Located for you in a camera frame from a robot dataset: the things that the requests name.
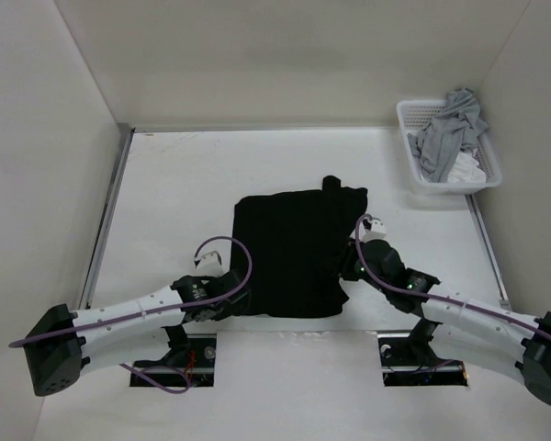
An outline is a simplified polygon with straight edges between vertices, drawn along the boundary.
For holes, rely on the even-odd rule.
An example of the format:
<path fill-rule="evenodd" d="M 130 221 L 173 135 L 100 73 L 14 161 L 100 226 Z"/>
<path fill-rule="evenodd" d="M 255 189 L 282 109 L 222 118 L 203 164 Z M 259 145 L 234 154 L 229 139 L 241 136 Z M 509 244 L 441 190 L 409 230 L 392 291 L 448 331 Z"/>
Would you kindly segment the black tank top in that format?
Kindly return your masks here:
<path fill-rule="evenodd" d="M 342 313 L 343 251 L 368 191 L 333 175 L 319 189 L 242 198 L 234 207 L 231 268 L 252 272 L 245 316 L 319 319 Z"/>

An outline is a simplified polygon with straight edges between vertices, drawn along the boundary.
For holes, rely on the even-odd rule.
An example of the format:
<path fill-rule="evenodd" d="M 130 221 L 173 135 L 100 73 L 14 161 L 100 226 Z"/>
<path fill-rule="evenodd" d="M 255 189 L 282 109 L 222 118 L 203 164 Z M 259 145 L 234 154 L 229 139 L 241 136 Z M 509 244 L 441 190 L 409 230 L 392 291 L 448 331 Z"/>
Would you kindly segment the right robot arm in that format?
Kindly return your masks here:
<path fill-rule="evenodd" d="M 506 311 L 442 289 L 437 277 L 407 268 L 388 242 L 348 241 L 340 276 L 364 281 L 398 311 L 417 317 L 402 337 L 379 345 L 382 366 L 414 383 L 434 370 L 472 364 L 513 379 L 551 406 L 551 311 Z"/>

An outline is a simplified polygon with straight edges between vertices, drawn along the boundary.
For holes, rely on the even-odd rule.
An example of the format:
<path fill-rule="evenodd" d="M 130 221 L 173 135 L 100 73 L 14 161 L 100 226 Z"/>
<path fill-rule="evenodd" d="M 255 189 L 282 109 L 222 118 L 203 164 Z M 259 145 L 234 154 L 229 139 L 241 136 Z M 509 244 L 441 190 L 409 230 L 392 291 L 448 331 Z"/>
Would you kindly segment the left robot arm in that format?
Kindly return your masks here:
<path fill-rule="evenodd" d="M 176 393 L 196 385 L 196 352 L 184 329 L 190 322 L 221 321 L 245 309 L 250 273 L 184 276 L 136 300 L 100 309 L 49 308 L 17 342 L 28 365 L 36 396 L 72 386 L 94 370 L 120 365 L 149 385 L 161 388 L 157 369 L 181 377 Z"/>

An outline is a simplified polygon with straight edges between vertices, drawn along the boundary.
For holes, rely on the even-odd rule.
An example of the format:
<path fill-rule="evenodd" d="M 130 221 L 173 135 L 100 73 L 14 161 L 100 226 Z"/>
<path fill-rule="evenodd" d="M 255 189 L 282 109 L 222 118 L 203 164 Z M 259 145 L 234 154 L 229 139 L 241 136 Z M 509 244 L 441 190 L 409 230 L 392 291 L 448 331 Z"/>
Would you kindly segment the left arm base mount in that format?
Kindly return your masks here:
<path fill-rule="evenodd" d="M 157 359 L 142 359 L 132 364 L 145 379 L 130 373 L 133 388 L 167 388 L 185 392 L 193 388 L 211 388 L 215 381 L 216 334 L 187 334 L 182 328 L 167 328 L 171 338 L 168 351 Z"/>

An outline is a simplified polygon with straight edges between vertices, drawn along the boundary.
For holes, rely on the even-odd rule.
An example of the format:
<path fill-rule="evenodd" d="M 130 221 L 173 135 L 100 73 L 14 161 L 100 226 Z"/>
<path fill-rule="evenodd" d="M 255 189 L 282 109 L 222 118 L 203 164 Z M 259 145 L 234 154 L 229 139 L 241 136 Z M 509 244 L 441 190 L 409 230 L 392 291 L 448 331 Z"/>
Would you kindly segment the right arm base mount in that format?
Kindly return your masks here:
<path fill-rule="evenodd" d="M 467 373 L 460 361 L 443 359 L 430 347 L 435 322 L 419 319 L 410 331 L 377 334 L 382 380 L 386 387 L 466 387 Z"/>

